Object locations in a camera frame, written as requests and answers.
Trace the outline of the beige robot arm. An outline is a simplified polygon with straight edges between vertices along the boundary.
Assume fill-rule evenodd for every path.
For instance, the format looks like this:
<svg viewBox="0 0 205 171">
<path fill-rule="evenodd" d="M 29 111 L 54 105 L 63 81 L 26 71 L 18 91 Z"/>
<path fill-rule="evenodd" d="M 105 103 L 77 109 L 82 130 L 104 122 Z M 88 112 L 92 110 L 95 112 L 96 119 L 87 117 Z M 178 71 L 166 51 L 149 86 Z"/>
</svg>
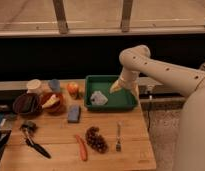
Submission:
<svg viewBox="0 0 205 171">
<path fill-rule="evenodd" d="M 122 71 L 110 92 L 125 88 L 138 98 L 137 78 L 143 73 L 186 97 L 172 171 L 205 171 L 205 71 L 153 60 L 150 55 L 146 45 L 123 50 Z"/>
</svg>

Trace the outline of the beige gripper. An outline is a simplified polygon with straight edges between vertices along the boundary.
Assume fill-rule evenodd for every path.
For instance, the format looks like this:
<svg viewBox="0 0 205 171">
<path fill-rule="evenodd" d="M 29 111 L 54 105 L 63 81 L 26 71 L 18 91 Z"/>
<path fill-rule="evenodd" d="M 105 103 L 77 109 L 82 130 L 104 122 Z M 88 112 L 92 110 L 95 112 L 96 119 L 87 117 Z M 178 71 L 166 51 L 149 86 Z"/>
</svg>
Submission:
<svg viewBox="0 0 205 171">
<path fill-rule="evenodd" d="M 138 72 L 123 68 L 119 76 L 119 79 L 111 85 L 109 92 L 114 93 L 120 91 L 122 88 L 125 88 L 131 90 L 131 93 L 136 98 L 136 100 L 139 100 L 139 88 L 137 86 L 138 76 Z"/>
</svg>

